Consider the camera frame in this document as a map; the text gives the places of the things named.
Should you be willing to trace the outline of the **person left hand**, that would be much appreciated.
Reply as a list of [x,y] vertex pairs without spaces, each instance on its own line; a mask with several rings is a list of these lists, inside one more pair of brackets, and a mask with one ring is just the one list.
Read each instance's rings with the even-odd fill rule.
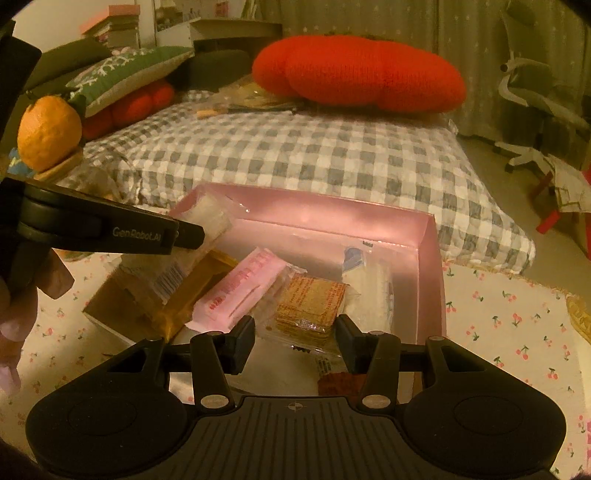
[[17,366],[25,340],[36,322],[38,291],[58,299],[73,284],[74,278],[53,250],[36,270],[33,282],[16,297],[10,296],[5,282],[1,281],[1,390],[6,394],[17,393],[21,386]]

